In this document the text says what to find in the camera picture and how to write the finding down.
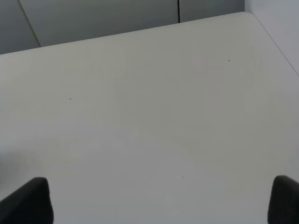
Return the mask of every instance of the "black vertical line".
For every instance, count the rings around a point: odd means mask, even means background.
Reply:
[[[41,47],[41,44],[40,44],[40,42],[39,42],[38,39],[37,39],[37,36],[36,36],[36,34],[35,34],[35,32],[34,32],[32,26],[31,26],[31,24],[30,24],[30,22],[29,22],[29,19],[28,19],[27,15],[26,15],[26,13],[25,13],[25,11],[24,11],[24,9],[23,9],[22,4],[20,3],[20,0],[18,0],[18,3],[19,3],[19,5],[20,5],[20,8],[21,8],[21,10],[22,10],[24,16],[25,16],[25,19],[27,20],[27,23],[28,23],[28,25],[29,25],[29,28],[31,29],[31,32],[33,33],[33,37],[35,38],[35,40],[36,40],[38,46]]]
[[[179,0],[178,0],[178,22],[181,22],[181,12],[180,12],[180,6],[179,6]]]

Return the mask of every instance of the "table top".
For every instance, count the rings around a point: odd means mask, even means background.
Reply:
[[[237,13],[0,56],[0,198],[56,223],[266,223],[299,180],[299,77]]]

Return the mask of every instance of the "gray wall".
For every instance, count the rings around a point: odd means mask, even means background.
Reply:
[[[181,22],[244,10],[244,0],[180,0]]]
[[[18,0],[0,0],[0,54],[37,47]]]
[[[42,46],[178,22],[177,0],[21,0]]]

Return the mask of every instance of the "white wall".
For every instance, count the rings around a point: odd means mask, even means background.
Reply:
[[[253,13],[291,65],[299,73],[299,1],[245,0],[245,11]]]

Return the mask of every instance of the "white surface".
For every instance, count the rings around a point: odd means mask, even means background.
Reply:
[[[37,47],[18,0],[0,0],[0,54]]]
[[[297,73],[299,73],[298,9],[298,0],[245,0],[245,10],[259,19]]]
[[[266,223],[298,87],[247,13],[3,55],[0,197],[45,176],[56,223]]]
[[[20,0],[42,46],[178,22],[177,0]]]

